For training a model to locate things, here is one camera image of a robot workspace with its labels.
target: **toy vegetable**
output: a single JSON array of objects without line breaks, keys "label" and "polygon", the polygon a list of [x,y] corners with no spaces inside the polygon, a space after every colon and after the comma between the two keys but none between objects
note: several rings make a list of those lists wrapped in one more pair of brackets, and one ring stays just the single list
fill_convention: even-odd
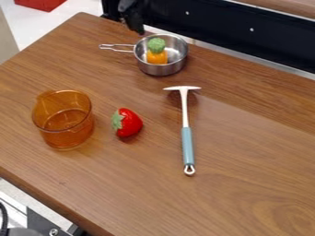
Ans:
[{"label": "toy vegetable", "polygon": [[168,63],[168,53],[165,51],[165,41],[160,38],[153,38],[147,43],[148,51],[146,60],[155,65],[164,65]]}]

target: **red object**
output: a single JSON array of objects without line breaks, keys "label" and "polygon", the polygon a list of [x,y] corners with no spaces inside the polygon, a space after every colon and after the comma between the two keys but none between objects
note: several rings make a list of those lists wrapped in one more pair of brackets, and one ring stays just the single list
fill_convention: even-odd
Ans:
[{"label": "red object", "polygon": [[138,133],[143,123],[139,116],[126,108],[121,108],[111,117],[111,125],[120,137],[132,136]]},{"label": "red object", "polygon": [[17,5],[51,12],[66,0],[14,0]]}]

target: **green strawberry top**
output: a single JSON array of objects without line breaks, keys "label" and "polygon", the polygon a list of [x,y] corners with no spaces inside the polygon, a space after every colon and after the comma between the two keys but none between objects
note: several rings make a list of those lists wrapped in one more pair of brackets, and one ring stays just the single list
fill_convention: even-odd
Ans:
[{"label": "green strawberry top", "polygon": [[165,49],[165,40],[160,38],[153,38],[149,40],[149,42],[147,43],[147,47],[152,53],[162,53]]},{"label": "green strawberry top", "polygon": [[119,110],[117,110],[114,113],[114,115],[111,117],[111,126],[115,131],[123,128],[122,126],[123,119],[124,119],[124,116],[119,114]]}]

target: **light blue handle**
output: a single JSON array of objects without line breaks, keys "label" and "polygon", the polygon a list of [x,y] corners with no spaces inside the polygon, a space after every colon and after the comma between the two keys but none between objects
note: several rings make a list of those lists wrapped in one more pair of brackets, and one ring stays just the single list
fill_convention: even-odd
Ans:
[{"label": "light blue handle", "polygon": [[181,129],[181,139],[184,165],[194,165],[193,136],[190,127],[183,127]]}]

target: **stainless steel pot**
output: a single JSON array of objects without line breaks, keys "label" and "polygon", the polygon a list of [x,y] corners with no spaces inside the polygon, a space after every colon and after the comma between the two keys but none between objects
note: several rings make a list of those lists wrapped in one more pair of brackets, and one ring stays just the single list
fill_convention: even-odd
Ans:
[{"label": "stainless steel pot", "polygon": [[[147,43],[152,38],[165,40],[165,50],[168,53],[168,63],[165,65],[154,65],[146,61]],[[131,51],[117,49],[116,47],[134,47]],[[138,61],[139,68],[152,76],[168,76],[179,72],[185,65],[188,54],[188,45],[185,40],[170,34],[154,34],[144,37],[136,45],[132,44],[101,44],[100,49],[113,50],[122,53],[133,53]]]}]

